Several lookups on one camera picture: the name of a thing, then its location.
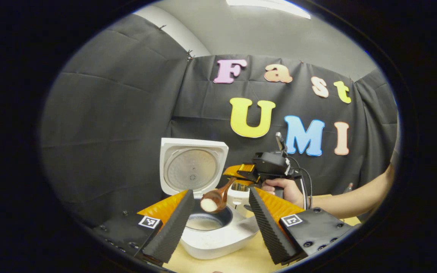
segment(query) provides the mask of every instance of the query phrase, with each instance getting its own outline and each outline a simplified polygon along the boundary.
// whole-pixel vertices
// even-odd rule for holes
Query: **table surface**
[[[254,215],[250,211],[247,213],[246,217]],[[360,223],[357,217],[342,219],[342,221],[352,226]],[[210,260],[199,260],[190,256],[182,244],[179,243],[171,256],[170,262],[163,264],[163,267],[177,273],[213,273],[214,271],[222,273],[270,273],[286,266],[288,265],[275,265],[272,262],[260,231],[244,248]]]

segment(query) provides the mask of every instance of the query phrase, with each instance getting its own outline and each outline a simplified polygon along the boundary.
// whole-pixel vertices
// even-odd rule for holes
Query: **blue letter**
[[[288,136],[286,137],[288,154],[296,152],[294,147],[294,142],[296,142],[300,154],[305,151],[309,144],[307,155],[319,157],[321,155],[321,133],[325,123],[314,119],[311,121],[308,131],[305,131],[301,119],[297,116],[285,116],[284,120],[288,123]]]

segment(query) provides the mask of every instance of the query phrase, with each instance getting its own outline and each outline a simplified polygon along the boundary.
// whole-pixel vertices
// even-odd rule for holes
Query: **colorful foam letter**
[[[247,110],[252,105],[252,100],[232,98],[230,104],[232,104],[230,126],[238,135],[248,138],[260,138],[269,131],[272,109],[276,107],[274,102],[268,100],[257,102],[257,105],[261,108],[261,121],[257,127],[247,125]]]
[[[338,96],[342,102],[346,104],[352,102],[352,99],[347,97],[348,87],[342,81],[334,82],[333,85],[338,89]]]
[[[325,80],[318,77],[311,77],[311,83],[313,84],[312,88],[316,95],[323,98],[328,97],[328,89],[326,89]]]
[[[335,154],[347,155],[349,152],[347,147],[347,130],[349,126],[344,122],[335,122],[335,127],[337,132]]]
[[[286,137],[286,146],[288,154],[294,154],[296,148],[294,142],[298,146],[298,151],[302,154],[309,144],[307,155],[319,157],[321,155],[321,134],[325,123],[314,119],[307,131],[297,116],[285,116],[284,120],[288,123],[288,136]]]
[[[246,60],[220,60],[218,63],[218,75],[215,78],[214,83],[233,83],[234,78],[230,76],[230,73],[234,73],[234,76],[239,76],[241,73],[241,67],[247,66]]]
[[[289,69],[282,64],[269,64],[266,70],[264,78],[270,82],[290,83],[293,81],[293,77],[289,75]]]

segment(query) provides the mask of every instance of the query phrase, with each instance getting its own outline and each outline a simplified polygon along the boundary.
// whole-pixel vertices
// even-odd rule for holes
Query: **yellow letter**
[[[352,102],[352,99],[347,97],[348,87],[342,81],[334,82],[333,85],[338,89],[338,96],[342,102],[346,104]]]
[[[313,84],[313,91],[316,95],[326,98],[328,97],[328,89],[326,89],[326,82],[318,77],[311,77]]]
[[[260,138],[269,131],[271,126],[272,109],[276,107],[274,102],[260,100],[257,105],[261,108],[261,122],[257,127],[247,125],[247,110],[252,105],[252,100],[245,98],[232,98],[232,114],[230,116],[230,126],[238,135],[248,138]]]
[[[269,64],[266,66],[267,72],[264,74],[264,78],[270,82],[283,82],[290,83],[293,78],[289,75],[289,70],[282,64]]]
[[[348,124],[344,122],[335,122],[335,127],[337,132],[335,154],[346,155],[349,152],[347,148]]]

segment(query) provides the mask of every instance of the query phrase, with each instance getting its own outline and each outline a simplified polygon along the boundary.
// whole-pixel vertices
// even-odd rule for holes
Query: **finger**
[[[273,187],[281,187],[281,188],[286,188],[288,185],[296,185],[296,183],[293,180],[289,180],[286,178],[276,178],[276,179],[272,179],[272,180],[266,180],[264,181],[264,183],[266,185],[271,185]]]
[[[270,185],[264,185],[264,186],[262,186],[262,190],[265,190],[265,191],[274,191],[274,187],[270,186]]]

